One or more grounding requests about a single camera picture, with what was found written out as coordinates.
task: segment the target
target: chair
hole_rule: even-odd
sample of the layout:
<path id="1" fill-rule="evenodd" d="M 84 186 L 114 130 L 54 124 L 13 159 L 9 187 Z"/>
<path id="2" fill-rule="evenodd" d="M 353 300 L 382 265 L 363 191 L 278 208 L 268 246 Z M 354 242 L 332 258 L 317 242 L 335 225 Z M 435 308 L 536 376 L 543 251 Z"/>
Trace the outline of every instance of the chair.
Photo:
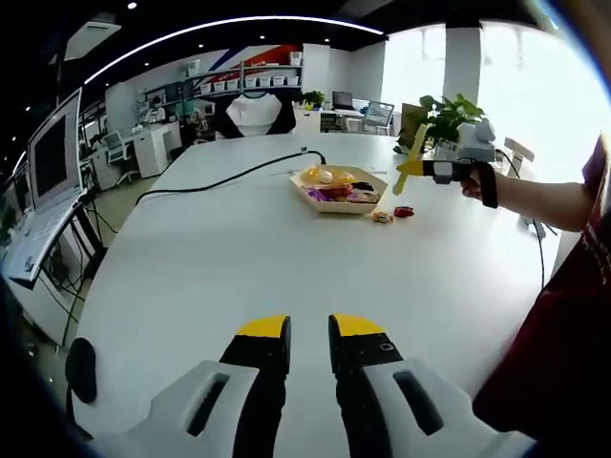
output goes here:
<path id="1" fill-rule="evenodd" d="M 106 162 L 108 165 L 120 165 L 126 164 L 128 161 L 134 158 L 134 144 L 131 143 L 126 145 L 123 141 L 123 137 L 119 131 L 111 132 L 104 137 L 104 144 L 106 145 Z M 122 170 L 121 177 L 116 181 L 115 186 L 118 186 L 127 179 L 130 183 L 132 182 L 132 176 L 139 175 L 138 170 Z"/>
<path id="2" fill-rule="evenodd" d="M 370 102 L 363 119 L 347 117 L 346 130 L 348 132 L 358 132 L 361 134 L 377 134 L 385 132 L 390 135 L 390 119 L 394 105 L 382 102 Z"/>

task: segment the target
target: small toy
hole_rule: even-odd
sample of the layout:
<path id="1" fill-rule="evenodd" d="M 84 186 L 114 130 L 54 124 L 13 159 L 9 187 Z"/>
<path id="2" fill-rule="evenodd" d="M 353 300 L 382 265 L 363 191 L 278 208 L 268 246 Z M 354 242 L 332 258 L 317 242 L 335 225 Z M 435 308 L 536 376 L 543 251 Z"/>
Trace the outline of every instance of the small toy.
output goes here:
<path id="1" fill-rule="evenodd" d="M 310 167 L 302 174 L 302 180 L 308 183 L 330 184 L 333 182 L 333 174 L 321 167 Z"/>
<path id="2" fill-rule="evenodd" d="M 327 198 L 332 200 L 346 199 L 352 192 L 352 185 L 340 184 L 339 186 L 325 186 L 318 190 Z"/>
<path id="3" fill-rule="evenodd" d="M 379 222 L 382 224 L 390 224 L 394 221 L 392 215 L 386 212 L 373 212 L 373 222 Z"/>
<path id="4" fill-rule="evenodd" d="M 302 189 L 304 189 L 304 191 L 306 191 L 307 194 L 317 202 L 331 202 L 330 198 L 314 187 L 302 186 Z"/>
<path id="5" fill-rule="evenodd" d="M 411 208 L 411 207 L 396 207 L 394 209 L 394 215 L 397 218 L 409 218 L 409 217 L 413 217 L 413 208 Z"/>
<path id="6" fill-rule="evenodd" d="M 335 171 L 333 173 L 333 184 L 352 184 L 356 178 L 350 172 Z"/>
<path id="7" fill-rule="evenodd" d="M 371 186 L 366 181 L 358 181 L 356 183 L 352 183 L 353 189 L 361 189 L 363 191 L 374 191 L 373 186 Z"/>
<path id="8" fill-rule="evenodd" d="M 346 198 L 346 202 L 351 203 L 378 203 L 380 195 L 375 191 L 363 191 L 361 189 L 352 189 L 350 195 Z"/>

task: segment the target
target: red object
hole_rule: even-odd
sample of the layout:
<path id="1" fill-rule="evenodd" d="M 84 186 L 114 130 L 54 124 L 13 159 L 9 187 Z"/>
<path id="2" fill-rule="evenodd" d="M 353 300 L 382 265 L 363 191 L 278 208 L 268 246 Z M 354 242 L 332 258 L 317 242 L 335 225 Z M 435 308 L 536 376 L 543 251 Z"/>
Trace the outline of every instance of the red object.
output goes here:
<path id="1" fill-rule="evenodd" d="M 318 190 L 326 198 L 335 200 L 336 198 L 347 198 L 352 192 L 352 185 L 340 184 L 338 186 L 326 186 L 324 188 L 318 188 Z"/>
<path id="2" fill-rule="evenodd" d="M 413 217 L 413 208 L 411 207 L 396 207 L 394 209 L 394 215 L 398 218 L 409 218 Z"/>

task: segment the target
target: green leaves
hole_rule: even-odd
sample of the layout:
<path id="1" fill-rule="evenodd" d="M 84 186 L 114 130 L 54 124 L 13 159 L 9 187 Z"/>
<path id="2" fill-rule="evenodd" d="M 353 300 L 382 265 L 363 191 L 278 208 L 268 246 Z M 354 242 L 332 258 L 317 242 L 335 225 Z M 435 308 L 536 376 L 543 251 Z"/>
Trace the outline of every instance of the green leaves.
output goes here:
<path id="1" fill-rule="evenodd" d="M 433 145 L 439 141 L 458 141 L 458 126 L 463 122 L 473 124 L 486 117 L 481 108 L 476 107 L 473 102 L 467 100 L 462 94 L 456 95 L 456 101 L 452 102 L 447 97 L 442 97 L 443 103 L 438 102 L 432 96 L 425 95 L 420 98 L 420 106 L 426 108 L 429 113 L 426 116 L 411 116 L 420 124 L 428 124 L 427 138 L 432 140 Z"/>

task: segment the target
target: red shirt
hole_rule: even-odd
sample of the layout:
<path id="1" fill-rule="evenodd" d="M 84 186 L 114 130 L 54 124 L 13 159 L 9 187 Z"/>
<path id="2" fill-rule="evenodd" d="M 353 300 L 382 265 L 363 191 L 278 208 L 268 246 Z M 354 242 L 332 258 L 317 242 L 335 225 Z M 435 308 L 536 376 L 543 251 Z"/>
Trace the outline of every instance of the red shirt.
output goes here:
<path id="1" fill-rule="evenodd" d="M 610 167 L 599 140 L 583 169 L 596 203 L 579 243 L 474 400 L 483 421 L 553 445 L 554 455 L 575 444 L 583 452 L 591 440 L 576 439 L 592 437 L 598 427 L 600 437 L 609 433 L 602 425 L 609 425 L 611 391 Z"/>

